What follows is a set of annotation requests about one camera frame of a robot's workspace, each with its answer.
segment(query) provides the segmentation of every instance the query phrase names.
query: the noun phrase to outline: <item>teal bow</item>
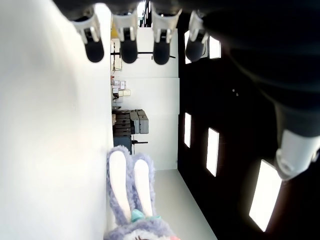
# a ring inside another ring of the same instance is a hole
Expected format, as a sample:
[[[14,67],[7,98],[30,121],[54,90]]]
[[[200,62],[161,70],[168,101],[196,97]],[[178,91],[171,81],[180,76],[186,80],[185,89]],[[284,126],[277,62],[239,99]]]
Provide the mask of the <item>teal bow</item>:
[[[138,220],[141,219],[148,219],[148,220],[152,220],[152,219],[161,219],[160,216],[149,216],[146,217],[141,211],[139,211],[138,209],[133,209],[132,213],[131,213],[131,222],[134,223]]]

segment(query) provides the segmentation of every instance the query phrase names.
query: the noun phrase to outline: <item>white wall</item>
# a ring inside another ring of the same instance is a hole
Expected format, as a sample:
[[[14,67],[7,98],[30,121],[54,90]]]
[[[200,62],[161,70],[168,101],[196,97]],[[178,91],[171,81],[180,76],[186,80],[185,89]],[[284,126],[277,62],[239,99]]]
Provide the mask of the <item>white wall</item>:
[[[120,46],[118,39],[114,39],[117,49]],[[138,52],[154,51],[154,32],[151,27],[139,27],[137,30]],[[170,55],[165,65],[158,65],[151,59],[152,54],[139,54],[138,59],[132,64],[122,62],[122,71],[112,75],[122,78],[178,78],[178,31],[175,30],[170,44]]]
[[[112,147],[106,57],[87,60],[50,0],[0,2],[0,239],[98,240]]]
[[[123,109],[143,109],[149,119],[149,134],[135,134],[136,153],[152,157],[155,169],[177,168],[179,78],[125,78],[131,96]]]

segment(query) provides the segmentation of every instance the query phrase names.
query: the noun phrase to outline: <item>gray box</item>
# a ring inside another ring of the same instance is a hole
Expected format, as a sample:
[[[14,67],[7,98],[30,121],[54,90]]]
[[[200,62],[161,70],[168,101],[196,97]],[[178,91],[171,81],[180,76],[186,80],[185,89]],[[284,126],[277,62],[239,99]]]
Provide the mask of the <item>gray box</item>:
[[[140,115],[140,134],[148,134],[149,133],[149,119],[146,115]]]
[[[139,110],[137,113],[138,113],[139,116],[141,116],[141,115],[145,115],[146,116],[146,113],[143,110]]]
[[[134,131],[136,134],[140,133],[140,119],[135,111],[130,112],[130,120],[134,123]]]

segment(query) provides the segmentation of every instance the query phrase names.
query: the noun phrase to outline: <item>bunny ear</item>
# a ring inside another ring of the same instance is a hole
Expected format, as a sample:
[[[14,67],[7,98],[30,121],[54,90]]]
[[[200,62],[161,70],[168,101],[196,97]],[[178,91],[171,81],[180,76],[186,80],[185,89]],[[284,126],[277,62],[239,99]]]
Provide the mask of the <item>bunny ear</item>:
[[[133,199],[133,159],[127,148],[114,147],[107,155],[107,192],[117,225],[131,222]]]
[[[155,169],[153,161],[144,154],[133,156],[133,199],[135,208],[146,217],[156,216]]]

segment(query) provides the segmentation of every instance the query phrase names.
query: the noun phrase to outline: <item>black wall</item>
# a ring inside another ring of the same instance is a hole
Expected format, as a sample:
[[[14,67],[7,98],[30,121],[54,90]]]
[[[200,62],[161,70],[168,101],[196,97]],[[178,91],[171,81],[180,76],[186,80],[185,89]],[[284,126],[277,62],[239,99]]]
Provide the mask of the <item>black wall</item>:
[[[221,58],[186,65],[188,23],[182,14],[178,170],[212,230],[219,240],[318,238],[319,161],[282,183],[266,232],[249,217],[261,159],[273,164],[278,148],[274,107],[224,54],[223,44]],[[185,112],[192,116],[190,148],[184,144]],[[208,128],[220,133],[217,177],[206,168]]]

